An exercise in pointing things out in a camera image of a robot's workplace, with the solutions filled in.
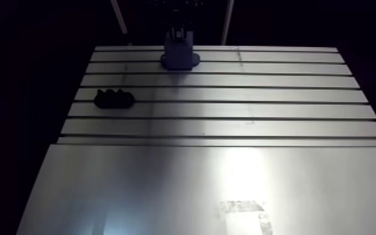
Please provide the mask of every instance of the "dark surface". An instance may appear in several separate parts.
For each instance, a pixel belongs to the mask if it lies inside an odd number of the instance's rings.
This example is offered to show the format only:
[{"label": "dark surface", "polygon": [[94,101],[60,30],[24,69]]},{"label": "dark surface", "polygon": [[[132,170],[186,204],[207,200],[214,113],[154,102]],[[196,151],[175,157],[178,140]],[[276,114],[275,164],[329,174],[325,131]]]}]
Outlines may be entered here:
[{"label": "dark surface", "polygon": [[[146,1],[119,1],[135,45],[163,44]],[[195,44],[219,44],[226,1],[204,1]],[[95,45],[124,45],[107,0],[0,2],[0,234],[15,234]],[[376,112],[376,0],[236,1],[232,45],[338,46]]]}]

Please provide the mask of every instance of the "black background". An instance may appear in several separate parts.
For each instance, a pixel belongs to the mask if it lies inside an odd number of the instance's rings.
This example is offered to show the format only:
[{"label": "black background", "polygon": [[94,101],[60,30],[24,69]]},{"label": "black background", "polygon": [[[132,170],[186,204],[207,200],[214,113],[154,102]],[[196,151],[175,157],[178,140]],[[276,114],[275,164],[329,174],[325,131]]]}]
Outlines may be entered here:
[{"label": "black background", "polygon": [[[202,1],[195,44],[218,45],[227,2]],[[164,41],[148,0],[120,0],[135,45]],[[108,0],[0,1],[0,234],[15,234],[95,45],[125,45]],[[337,46],[376,112],[376,0],[236,0],[228,45]]]}]

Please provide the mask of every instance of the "aluminum slotted table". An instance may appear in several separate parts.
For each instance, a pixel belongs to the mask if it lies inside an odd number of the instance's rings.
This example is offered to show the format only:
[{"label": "aluminum slotted table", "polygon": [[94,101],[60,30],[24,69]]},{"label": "aluminum slotted table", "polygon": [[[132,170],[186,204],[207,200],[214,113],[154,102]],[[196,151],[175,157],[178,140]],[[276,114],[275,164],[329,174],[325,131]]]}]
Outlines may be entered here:
[{"label": "aluminum slotted table", "polygon": [[[376,146],[376,115],[336,48],[197,46],[168,72],[162,47],[96,47],[60,144]],[[98,109],[98,89],[137,103]]]}]

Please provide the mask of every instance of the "black clamp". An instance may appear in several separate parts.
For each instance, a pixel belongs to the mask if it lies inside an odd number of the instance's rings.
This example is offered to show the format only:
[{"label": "black clamp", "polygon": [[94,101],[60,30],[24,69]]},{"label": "black clamp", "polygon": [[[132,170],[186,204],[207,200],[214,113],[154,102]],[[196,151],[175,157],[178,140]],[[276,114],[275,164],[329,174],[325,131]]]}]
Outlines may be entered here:
[{"label": "black clamp", "polygon": [[100,109],[128,109],[134,105],[135,101],[131,93],[121,89],[117,92],[112,89],[106,91],[98,89],[94,103]]}]

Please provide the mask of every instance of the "metal plate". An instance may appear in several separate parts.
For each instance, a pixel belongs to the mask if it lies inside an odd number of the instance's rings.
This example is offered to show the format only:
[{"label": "metal plate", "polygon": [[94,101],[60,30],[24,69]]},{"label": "metal plate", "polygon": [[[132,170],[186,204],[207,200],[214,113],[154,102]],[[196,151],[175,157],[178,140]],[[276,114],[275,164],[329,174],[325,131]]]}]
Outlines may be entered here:
[{"label": "metal plate", "polygon": [[[164,52],[94,52],[91,61],[157,61]],[[219,52],[197,51],[201,61],[243,61],[284,63],[344,63],[340,54],[317,52]]]},{"label": "metal plate", "polygon": [[[108,73],[171,73],[158,62],[97,62],[87,66],[88,74]],[[182,73],[236,73],[236,74],[313,74],[352,75],[344,64],[283,64],[244,62],[202,62],[192,71]]]},{"label": "metal plate", "polygon": [[127,146],[376,146],[376,139],[204,139],[204,138],[116,138],[60,137],[58,144]]},{"label": "metal plate", "polygon": [[[95,51],[163,51],[163,46],[97,46]],[[196,51],[305,51],[337,53],[334,47],[194,46]]]},{"label": "metal plate", "polygon": [[88,74],[81,86],[212,86],[357,89],[354,77],[236,74]]},{"label": "metal plate", "polygon": [[224,234],[244,202],[263,235],[376,234],[376,148],[51,146],[17,235]]},{"label": "metal plate", "polygon": [[[124,91],[132,93],[136,101],[367,103],[363,92],[354,90],[125,88]],[[96,93],[94,88],[80,88],[75,100],[93,101]]]},{"label": "metal plate", "polygon": [[372,121],[216,121],[67,119],[62,134],[117,136],[283,136],[376,138]]},{"label": "metal plate", "polygon": [[138,103],[130,109],[99,109],[74,103],[69,116],[100,118],[376,119],[369,105]]}]

